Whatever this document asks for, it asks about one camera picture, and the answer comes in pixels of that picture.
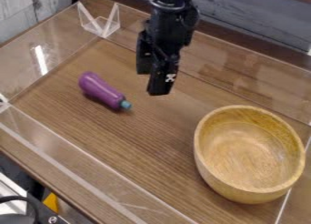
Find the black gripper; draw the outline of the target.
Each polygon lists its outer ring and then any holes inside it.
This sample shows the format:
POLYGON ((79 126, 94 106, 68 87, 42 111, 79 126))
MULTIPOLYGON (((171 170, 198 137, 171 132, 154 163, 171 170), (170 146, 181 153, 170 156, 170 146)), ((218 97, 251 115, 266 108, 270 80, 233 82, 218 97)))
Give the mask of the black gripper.
POLYGON ((181 50, 191 43, 199 21, 193 0, 150 0, 151 17, 145 22, 137 44, 137 71, 149 75, 147 92, 167 95, 179 73, 181 50))

